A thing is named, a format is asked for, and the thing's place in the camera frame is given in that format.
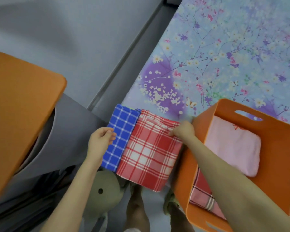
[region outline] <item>floral tablecloth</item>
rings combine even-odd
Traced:
[[[183,0],[123,104],[182,121],[220,98],[290,123],[290,0]]]

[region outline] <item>person's left hand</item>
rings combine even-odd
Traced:
[[[86,160],[99,167],[102,164],[102,157],[108,145],[111,145],[116,138],[113,128],[103,127],[91,134]]]

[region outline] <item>forearm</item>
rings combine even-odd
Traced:
[[[195,136],[189,138],[187,146],[235,232],[290,231],[290,217],[244,174],[215,155]]]
[[[67,192],[41,229],[42,232],[79,230],[96,172],[97,167],[85,160]]]

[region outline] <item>orange storage bin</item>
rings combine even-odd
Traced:
[[[262,121],[255,121],[235,113],[237,110],[250,113]],[[202,143],[205,142],[214,115],[261,138],[259,170],[257,176],[248,178],[290,215],[290,124],[229,99],[221,99],[193,120],[195,136]],[[197,161],[191,151],[186,149],[181,156],[178,173],[172,184],[175,196],[184,209],[188,221],[210,232],[217,231],[210,225],[232,231],[227,221],[189,203],[197,167]]]

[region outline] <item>handle cutout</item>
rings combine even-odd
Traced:
[[[242,116],[245,116],[245,117],[247,117],[247,118],[249,118],[249,119],[251,119],[253,121],[263,121],[262,118],[257,117],[255,115],[252,115],[252,114],[250,114],[248,112],[245,112],[245,111],[242,111],[242,110],[236,110],[235,113],[237,113],[239,115],[242,115]]]
[[[206,222],[206,224],[209,226],[209,227],[211,227],[212,229],[214,229],[214,230],[216,230],[216,231],[218,231],[218,232],[226,232],[225,230],[221,230],[221,229],[219,229],[219,228],[217,228],[216,226],[213,226],[211,223],[209,223],[209,222]]]

